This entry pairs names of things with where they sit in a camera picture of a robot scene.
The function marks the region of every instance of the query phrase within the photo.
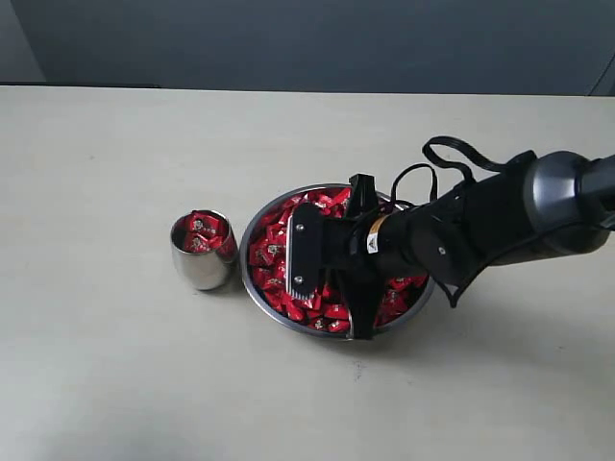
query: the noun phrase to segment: metal bowl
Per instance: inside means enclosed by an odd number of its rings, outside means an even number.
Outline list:
[[[304,325],[298,324],[284,317],[282,314],[277,312],[273,307],[271,307],[269,303],[261,295],[259,290],[255,287],[254,282],[252,281],[251,271],[248,266],[250,244],[252,243],[253,235],[256,233],[256,231],[259,231],[258,223],[260,222],[260,219],[266,213],[269,213],[272,210],[274,210],[277,206],[282,206],[282,203],[284,203],[288,198],[294,195],[297,195],[297,194],[309,192],[311,190],[339,189],[341,191],[341,189],[346,188],[346,187],[348,187],[348,184],[333,183],[333,184],[307,185],[305,187],[300,187],[298,189],[291,190],[290,192],[287,192],[281,195],[277,199],[272,200],[257,213],[257,215],[252,219],[252,221],[250,221],[250,224],[248,225],[246,231],[243,234],[243,238],[241,239],[241,246],[239,248],[239,264],[241,267],[241,276],[243,278],[243,284],[246,287],[246,290],[248,291],[248,294],[250,295],[250,297],[254,300],[254,302],[269,317],[271,317],[276,322],[279,322],[280,324],[284,325],[285,327],[289,327],[291,329],[294,329],[295,331],[300,331],[302,333],[311,334],[312,336],[318,336],[321,338],[352,339],[348,337],[347,332],[330,333],[328,331],[320,331],[317,329],[309,328]],[[381,194],[380,192],[378,195],[381,198],[388,200],[388,197],[386,195]],[[435,283],[433,279],[428,278],[427,282],[423,285],[423,292],[421,293],[421,296],[419,296],[419,298],[412,305],[412,307],[406,313],[402,314],[400,317],[398,317],[394,321],[374,328],[374,334],[381,334],[393,328],[397,328],[401,324],[407,322],[409,319],[414,317],[423,308],[427,300],[430,298],[433,292],[434,286],[435,286]]]

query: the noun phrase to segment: robotic arm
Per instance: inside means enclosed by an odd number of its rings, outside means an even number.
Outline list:
[[[431,146],[458,149],[496,175],[477,182],[464,163],[439,157]],[[506,164],[489,161],[469,144],[438,136],[423,148],[463,181],[421,206],[379,202],[374,178],[355,175],[342,219],[299,206],[289,223],[286,290],[313,293],[323,272],[336,278],[349,306],[355,338],[369,339],[385,281],[429,274],[452,307],[486,267],[591,253],[615,230],[615,156],[588,160],[572,152],[537,158],[525,152]],[[415,165],[429,167],[427,164]]]

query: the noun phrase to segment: stainless steel cup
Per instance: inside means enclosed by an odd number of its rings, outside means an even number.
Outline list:
[[[186,218],[182,216],[171,228],[171,251],[173,264],[177,272],[199,290],[211,290],[224,284],[237,262],[237,244],[234,240],[233,229],[229,220],[210,209],[198,210],[224,220],[228,226],[228,233],[222,245],[207,253],[188,253],[182,247],[187,232],[185,228]]]

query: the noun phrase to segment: table surface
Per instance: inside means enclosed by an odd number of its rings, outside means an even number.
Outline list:
[[[613,459],[615,239],[337,343],[238,279],[195,292],[168,232],[212,207],[240,236],[276,196],[355,172],[387,190],[437,134],[500,161],[605,157],[614,122],[602,98],[1,87],[0,458]],[[400,193],[428,190],[416,173]]]

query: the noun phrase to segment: gray wall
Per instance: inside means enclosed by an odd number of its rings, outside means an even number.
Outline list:
[[[614,0],[13,3],[51,82],[584,94],[615,47]]]
[[[10,0],[0,0],[0,82],[44,81]]]

